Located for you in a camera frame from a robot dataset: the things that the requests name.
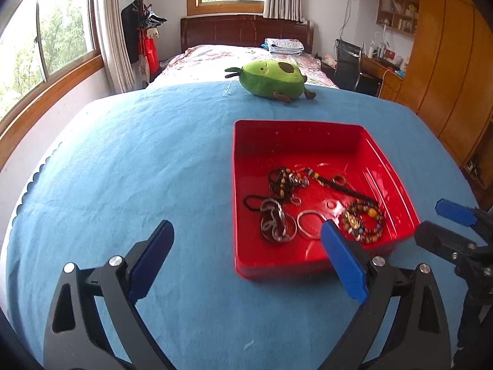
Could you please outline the wooden desk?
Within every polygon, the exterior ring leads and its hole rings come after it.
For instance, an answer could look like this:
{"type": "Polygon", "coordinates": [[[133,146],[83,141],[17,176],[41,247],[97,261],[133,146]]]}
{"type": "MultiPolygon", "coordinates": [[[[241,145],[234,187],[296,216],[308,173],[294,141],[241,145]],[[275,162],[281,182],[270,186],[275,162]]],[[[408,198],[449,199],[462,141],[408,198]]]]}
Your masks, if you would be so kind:
{"type": "Polygon", "coordinates": [[[404,79],[392,68],[382,65],[376,59],[362,57],[362,71],[380,80],[377,96],[380,99],[396,102],[404,79]]]}

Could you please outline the wall shelf with items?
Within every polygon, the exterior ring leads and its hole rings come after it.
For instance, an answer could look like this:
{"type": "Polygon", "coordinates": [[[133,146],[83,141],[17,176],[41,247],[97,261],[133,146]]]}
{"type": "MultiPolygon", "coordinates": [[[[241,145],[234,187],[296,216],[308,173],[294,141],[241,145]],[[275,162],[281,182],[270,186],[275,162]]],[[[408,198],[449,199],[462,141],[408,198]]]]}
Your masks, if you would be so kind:
{"type": "Polygon", "coordinates": [[[401,34],[414,36],[417,31],[419,2],[414,0],[379,0],[376,24],[401,34]]]}

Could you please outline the red tin box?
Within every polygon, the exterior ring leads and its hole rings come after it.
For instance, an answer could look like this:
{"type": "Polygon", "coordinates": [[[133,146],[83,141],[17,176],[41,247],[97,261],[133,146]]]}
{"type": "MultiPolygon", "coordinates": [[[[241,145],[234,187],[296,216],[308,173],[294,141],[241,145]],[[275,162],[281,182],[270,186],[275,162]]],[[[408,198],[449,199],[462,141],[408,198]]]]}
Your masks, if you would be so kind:
{"type": "Polygon", "coordinates": [[[397,173],[361,125],[236,121],[233,129],[234,263],[246,279],[291,277],[330,268],[319,239],[325,220],[361,223],[366,251],[387,254],[412,236],[419,217],[397,173]],[[297,222],[289,243],[266,240],[260,205],[275,199],[297,222]]]}

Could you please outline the folded white blue towel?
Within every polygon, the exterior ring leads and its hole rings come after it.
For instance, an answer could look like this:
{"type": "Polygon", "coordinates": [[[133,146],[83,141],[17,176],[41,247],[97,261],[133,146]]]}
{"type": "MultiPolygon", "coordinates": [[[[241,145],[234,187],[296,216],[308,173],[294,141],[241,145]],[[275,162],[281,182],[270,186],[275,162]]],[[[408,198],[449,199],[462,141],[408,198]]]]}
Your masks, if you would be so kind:
{"type": "Polygon", "coordinates": [[[271,39],[267,38],[262,47],[272,54],[298,55],[305,51],[304,45],[297,39],[271,39]]]}

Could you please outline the wooden framed window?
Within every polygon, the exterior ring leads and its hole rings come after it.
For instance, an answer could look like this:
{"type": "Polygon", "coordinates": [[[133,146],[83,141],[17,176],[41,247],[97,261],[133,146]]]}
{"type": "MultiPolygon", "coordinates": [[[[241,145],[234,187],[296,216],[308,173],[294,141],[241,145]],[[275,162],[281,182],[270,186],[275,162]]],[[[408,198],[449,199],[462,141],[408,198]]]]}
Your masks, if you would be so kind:
{"type": "Polygon", "coordinates": [[[103,67],[95,0],[1,0],[1,163],[103,67]]]}

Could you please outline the wooden wardrobe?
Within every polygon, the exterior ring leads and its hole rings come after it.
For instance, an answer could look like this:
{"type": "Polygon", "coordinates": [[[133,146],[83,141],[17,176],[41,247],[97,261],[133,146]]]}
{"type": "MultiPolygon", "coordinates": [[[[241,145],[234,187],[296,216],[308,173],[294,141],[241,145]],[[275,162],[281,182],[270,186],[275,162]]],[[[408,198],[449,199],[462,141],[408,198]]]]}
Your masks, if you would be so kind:
{"type": "Polygon", "coordinates": [[[419,17],[397,98],[428,125],[481,198],[492,194],[492,30],[472,0],[414,0],[419,17]]]}

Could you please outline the dark wooden headboard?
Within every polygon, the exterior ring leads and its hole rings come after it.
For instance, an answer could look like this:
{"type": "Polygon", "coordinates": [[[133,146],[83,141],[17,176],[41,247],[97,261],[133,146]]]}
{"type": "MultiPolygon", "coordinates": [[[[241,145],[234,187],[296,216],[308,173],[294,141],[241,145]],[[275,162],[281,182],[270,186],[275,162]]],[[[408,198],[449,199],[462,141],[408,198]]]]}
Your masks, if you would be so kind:
{"type": "Polygon", "coordinates": [[[255,14],[201,16],[181,19],[181,51],[200,44],[260,47],[265,39],[297,39],[312,53],[310,22],[264,18],[255,14]]]}

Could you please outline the green avocado plush toy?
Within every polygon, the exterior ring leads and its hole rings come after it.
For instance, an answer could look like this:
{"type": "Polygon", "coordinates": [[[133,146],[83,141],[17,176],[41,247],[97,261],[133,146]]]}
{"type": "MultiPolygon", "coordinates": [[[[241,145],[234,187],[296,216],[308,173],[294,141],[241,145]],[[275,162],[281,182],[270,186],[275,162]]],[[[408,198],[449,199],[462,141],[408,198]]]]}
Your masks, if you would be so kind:
{"type": "Polygon", "coordinates": [[[238,78],[240,84],[251,94],[266,99],[276,99],[286,104],[299,99],[315,99],[316,93],[307,89],[308,77],[300,68],[289,62],[276,60],[257,60],[241,68],[230,67],[225,70],[226,79],[238,78]]]}

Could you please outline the black desk chair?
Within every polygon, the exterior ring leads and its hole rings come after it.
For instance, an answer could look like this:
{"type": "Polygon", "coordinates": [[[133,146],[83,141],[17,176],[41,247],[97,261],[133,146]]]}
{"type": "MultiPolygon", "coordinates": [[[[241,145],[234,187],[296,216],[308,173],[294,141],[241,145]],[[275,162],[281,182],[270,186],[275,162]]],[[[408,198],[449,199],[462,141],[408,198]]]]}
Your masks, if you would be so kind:
{"type": "Polygon", "coordinates": [[[340,89],[355,91],[361,77],[362,48],[342,39],[335,40],[335,84],[340,89]]]}

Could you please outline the coat rack with clothes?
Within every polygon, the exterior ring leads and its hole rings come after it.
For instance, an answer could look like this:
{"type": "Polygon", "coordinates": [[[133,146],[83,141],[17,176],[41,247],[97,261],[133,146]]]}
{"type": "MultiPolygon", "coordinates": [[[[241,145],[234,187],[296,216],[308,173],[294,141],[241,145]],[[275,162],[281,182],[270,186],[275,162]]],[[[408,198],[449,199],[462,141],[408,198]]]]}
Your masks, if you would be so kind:
{"type": "Polygon", "coordinates": [[[146,88],[161,72],[155,48],[158,28],[167,22],[145,0],[129,0],[120,12],[124,45],[135,76],[135,88],[146,88]]]}

